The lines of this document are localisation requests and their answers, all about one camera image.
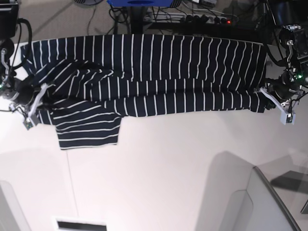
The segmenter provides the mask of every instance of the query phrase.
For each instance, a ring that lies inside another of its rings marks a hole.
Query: metal bracket
[[[30,107],[30,112],[28,113],[27,118],[24,121],[25,127],[29,130],[32,127],[35,127],[39,123],[39,119],[36,115],[36,110],[41,103],[41,99],[43,98],[44,94],[46,93],[49,85],[44,83],[40,86],[41,90],[39,94],[35,97],[33,104]]]
[[[270,99],[279,110],[281,110],[281,116],[280,121],[286,125],[286,124],[294,124],[295,123],[295,111],[292,110],[291,113],[289,113],[288,109],[284,108],[281,103],[278,102],[278,100],[275,99],[274,96],[270,95],[267,92],[267,89],[265,87],[260,88],[260,92],[262,92],[266,98]]]

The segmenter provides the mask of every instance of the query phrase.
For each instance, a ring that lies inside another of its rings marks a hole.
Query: blue object
[[[164,6],[169,7],[173,0],[108,0],[114,7],[122,6]]]

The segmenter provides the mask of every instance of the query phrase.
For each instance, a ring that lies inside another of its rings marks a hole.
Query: black vent
[[[74,222],[63,222],[58,221],[59,230],[79,230],[79,231],[107,231],[107,227],[105,225],[91,225],[91,224],[82,224],[82,223],[74,223]]]

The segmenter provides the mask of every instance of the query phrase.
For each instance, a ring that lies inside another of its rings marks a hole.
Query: power strip
[[[201,19],[202,17],[207,17],[207,21],[205,23],[207,24],[232,24],[232,21],[230,18],[227,17],[222,17],[222,16],[214,16],[212,14],[183,14],[183,13],[158,13],[155,14],[155,18],[153,13],[149,13],[148,15],[145,16],[144,21],[148,22],[148,23],[153,23],[156,21],[160,22],[160,23],[180,23],[181,19],[182,21],[186,20],[187,17],[190,18],[195,18],[195,19]]]

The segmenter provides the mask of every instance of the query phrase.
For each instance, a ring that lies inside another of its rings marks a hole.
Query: navy and white striped fabric
[[[255,88],[265,49],[241,41],[164,35],[109,35],[32,43],[24,68],[34,85],[54,83],[39,111],[62,149],[116,144],[125,116],[249,109],[264,112]],[[26,46],[22,47],[22,56]]]

